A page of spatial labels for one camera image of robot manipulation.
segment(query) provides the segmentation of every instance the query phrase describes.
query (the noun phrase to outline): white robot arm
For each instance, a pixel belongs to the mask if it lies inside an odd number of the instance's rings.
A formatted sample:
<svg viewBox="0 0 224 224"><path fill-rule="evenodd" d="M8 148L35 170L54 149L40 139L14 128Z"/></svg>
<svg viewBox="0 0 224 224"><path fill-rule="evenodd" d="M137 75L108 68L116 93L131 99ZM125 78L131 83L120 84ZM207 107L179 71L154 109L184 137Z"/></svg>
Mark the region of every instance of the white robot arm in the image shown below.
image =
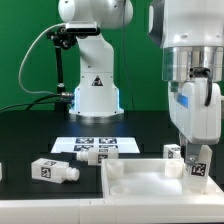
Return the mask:
<svg viewBox="0 0 224 224"><path fill-rule="evenodd" d="M133 15L130 0L60 0L59 13L67 30L86 32L128 24ZM101 34L79 37L80 84L70 114L86 122L104 122L123 114L119 91L113 82L114 52Z"/></svg>
<svg viewBox="0 0 224 224"><path fill-rule="evenodd" d="M223 0L154 0L149 36L164 49L163 80L169 82L169 110L180 131L185 162L198 161L202 144L221 134Z"/></svg>

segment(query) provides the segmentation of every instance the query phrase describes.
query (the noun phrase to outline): black table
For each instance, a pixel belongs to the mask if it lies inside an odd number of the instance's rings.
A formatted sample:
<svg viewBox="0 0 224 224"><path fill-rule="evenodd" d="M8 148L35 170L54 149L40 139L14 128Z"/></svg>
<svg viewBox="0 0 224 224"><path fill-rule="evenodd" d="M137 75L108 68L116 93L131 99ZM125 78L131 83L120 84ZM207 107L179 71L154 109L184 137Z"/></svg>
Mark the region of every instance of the black table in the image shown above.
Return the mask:
<svg viewBox="0 0 224 224"><path fill-rule="evenodd" d="M178 130L169 114L149 111L126 112L122 121L91 125L72 121L65 113L8 111L0 114L0 136L0 199L7 200L102 197L100 167L76 161L73 154L50 153L57 137L134 137L141 153L122 154L121 158L161 158L164 144L178 144ZM212 146L210 176L224 189L223 146L223 140ZM80 170L79 181L54 184L32 180L31 163L39 158L69 162Z"/></svg>

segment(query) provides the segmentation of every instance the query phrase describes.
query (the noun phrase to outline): green backdrop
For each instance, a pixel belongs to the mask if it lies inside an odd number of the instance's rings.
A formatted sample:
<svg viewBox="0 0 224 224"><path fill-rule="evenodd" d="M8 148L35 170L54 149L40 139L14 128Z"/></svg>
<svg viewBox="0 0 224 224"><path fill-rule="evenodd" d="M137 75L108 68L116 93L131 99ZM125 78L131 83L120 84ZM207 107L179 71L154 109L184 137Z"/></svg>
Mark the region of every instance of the green backdrop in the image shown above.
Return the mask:
<svg viewBox="0 0 224 224"><path fill-rule="evenodd" d="M134 17L125 28L125 54L136 110L168 110L167 83L162 81L162 50L147 36L150 2L132 0ZM49 26L62 22L58 14L58 0L1 0L0 21L0 107L32 102L40 95L28 94L19 87L19 67L36 37ZM114 81L120 89L121 107L131 110L131 95L123 61L122 29L103 30L103 35L114 47ZM66 88L73 91L79 83L78 46L63 51L63 65ZM56 92L54 47L45 36L28 58L22 80L29 90Z"/></svg>

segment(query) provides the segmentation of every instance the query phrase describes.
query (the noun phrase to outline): white box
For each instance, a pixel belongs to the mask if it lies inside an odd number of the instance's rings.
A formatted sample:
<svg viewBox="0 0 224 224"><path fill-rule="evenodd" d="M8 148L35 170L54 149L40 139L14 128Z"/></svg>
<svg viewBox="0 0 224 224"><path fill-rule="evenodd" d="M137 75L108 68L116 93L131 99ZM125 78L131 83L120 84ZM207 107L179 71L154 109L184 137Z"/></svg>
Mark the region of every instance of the white box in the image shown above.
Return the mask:
<svg viewBox="0 0 224 224"><path fill-rule="evenodd" d="M180 146L176 144L164 145L163 158L164 159L181 159Z"/></svg>
<svg viewBox="0 0 224 224"><path fill-rule="evenodd" d="M224 222L224 193L211 178L204 194L196 193L184 189L183 178L165 177L170 159L119 159L124 175L110 179L110 161L102 162L102 186L105 200L114 201L116 223Z"/></svg>

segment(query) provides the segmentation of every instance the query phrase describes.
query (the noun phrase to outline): cable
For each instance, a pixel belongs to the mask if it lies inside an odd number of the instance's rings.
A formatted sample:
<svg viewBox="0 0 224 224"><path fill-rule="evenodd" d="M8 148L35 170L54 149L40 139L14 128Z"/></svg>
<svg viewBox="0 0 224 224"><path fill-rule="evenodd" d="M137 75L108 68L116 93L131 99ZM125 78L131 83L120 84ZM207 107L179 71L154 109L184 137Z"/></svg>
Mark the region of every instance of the cable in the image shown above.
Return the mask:
<svg viewBox="0 0 224 224"><path fill-rule="evenodd" d="M61 97L61 94L53 94L53 95L47 95L47 96L41 97L41 98L35 100L33 102L33 104L30 104L25 110L30 110L35 105L35 103L39 103L43 100L47 100L47 99L54 98L54 97Z"/></svg>
<svg viewBox="0 0 224 224"><path fill-rule="evenodd" d="M23 103L23 104L15 104L15 105L11 105L11 106L2 108L2 109L0 110L0 113L2 113L2 112L5 111L5 110L14 108L14 107L23 107L23 106L29 106L29 105L41 105L41 104L54 104L54 103L56 103L56 101L52 101L52 102L39 102L39 103Z"/></svg>
<svg viewBox="0 0 224 224"><path fill-rule="evenodd" d="M49 28L47 28L46 30L44 30L37 38L36 40L32 43L32 45L30 46L30 48L28 49L21 65L20 65L20 69L19 69L19 75L18 75L18 80L19 80L19 85L20 87L27 93L30 93L30 94L54 94L52 92L48 92L48 91L29 91L27 90L24 86L23 86L23 83L22 83L22 72L23 72L23 68L24 68L24 65L26 63L26 60L30 54L30 52L32 51L32 49L34 48L34 46L36 45L36 43L41 39L41 37L46 34L49 30L53 29L53 28L56 28L56 27L60 27L60 26L64 26L65 23L61 23L61 24L57 24L57 25L53 25Z"/></svg>
<svg viewBox="0 0 224 224"><path fill-rule="evenodd" d="M128 70L128 64L127 64L127 58L125 54L125 7L126 7L127 0L124 0L123 4L123 29L122 29L122 51L123 51L123 59L124 59L124 65L125 65L125 71L126 71L126 78L128 82L128 86L131 93L131 102L132 102L132 108L135 111L135 104L134 104L134 94L133 94L133 88L129 76L129 70Z"/></svg>
<svg viewBox="0 0 224 224"><path fill-rule="evenodd" d="M211 103L212 98L212 76L209 70L205 70L205 73L207 75L207 86L208 86L208 95L207 99L205 100L205 106L208 107Z"/></svg>

